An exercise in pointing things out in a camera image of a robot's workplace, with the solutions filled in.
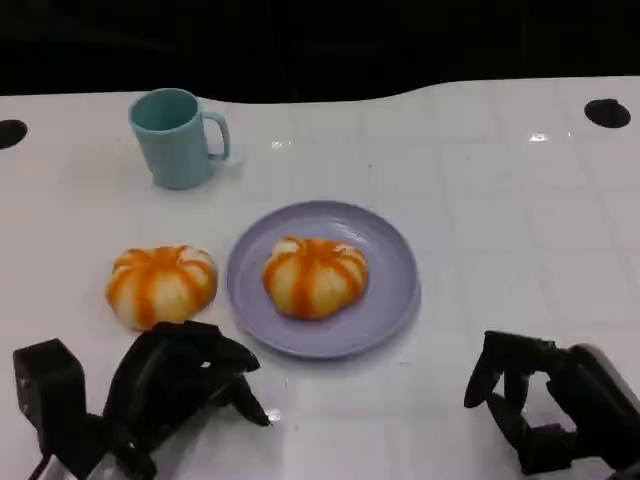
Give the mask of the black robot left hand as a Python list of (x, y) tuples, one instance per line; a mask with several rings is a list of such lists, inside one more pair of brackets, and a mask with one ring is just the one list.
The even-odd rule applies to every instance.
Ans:
[(111, 380), (102, 416), (153, 451), (207, 406), (271, 421), (246, 380), (260, 368), (245, 346), (212, 324), (161, 322), (138, 336)]

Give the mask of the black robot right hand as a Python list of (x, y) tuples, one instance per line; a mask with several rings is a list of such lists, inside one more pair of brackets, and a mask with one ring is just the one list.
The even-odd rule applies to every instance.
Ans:
[[(576, 428), (531, 426), (523, 415), (529, 380), (542, 372), (547, 390)], [(560, 348), (554, 342), (488, 330), (464, 396), (487, 404), (527, 476), (565, 470), (576, 460), (600, 458), (615, 479), (639, 476), (639, 399), (593, 344)]]

